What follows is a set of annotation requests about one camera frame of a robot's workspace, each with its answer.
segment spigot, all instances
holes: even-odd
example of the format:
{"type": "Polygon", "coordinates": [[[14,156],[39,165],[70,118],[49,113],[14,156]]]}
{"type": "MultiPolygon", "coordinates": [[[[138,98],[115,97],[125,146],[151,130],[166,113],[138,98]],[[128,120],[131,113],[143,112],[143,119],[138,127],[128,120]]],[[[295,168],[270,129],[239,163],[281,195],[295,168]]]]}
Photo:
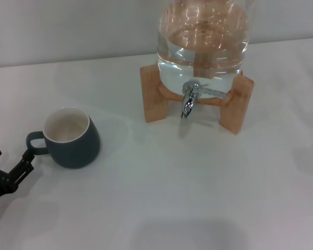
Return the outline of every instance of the spigot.
{"type": "Polygon", "coordinates": [[[183,102],[182,102],[182,115],[181,117],[187,118],[196,107],[198,98],[202,94],[208,94],[215,98],[226,99],[227,94],[221,91],[208,89],[203,87],[198,80],[190,80],[183,84],[182,88],[183,102]]]}

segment table surface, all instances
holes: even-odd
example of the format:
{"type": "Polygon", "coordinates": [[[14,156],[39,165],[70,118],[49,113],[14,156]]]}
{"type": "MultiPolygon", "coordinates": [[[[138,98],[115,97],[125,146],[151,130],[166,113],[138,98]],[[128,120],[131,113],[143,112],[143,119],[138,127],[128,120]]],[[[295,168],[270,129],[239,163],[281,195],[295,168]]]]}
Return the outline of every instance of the table surface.
{"type": "Polygon", "coordinates": [[[0,250],[313,250],[313,39],[250,45],[241,133],[199,106],[146,124],[139,67],[156,55],[0,68],[0,169],[64,106],[103,149],[69,170],[48,156],[0,198],[0,250]]]}

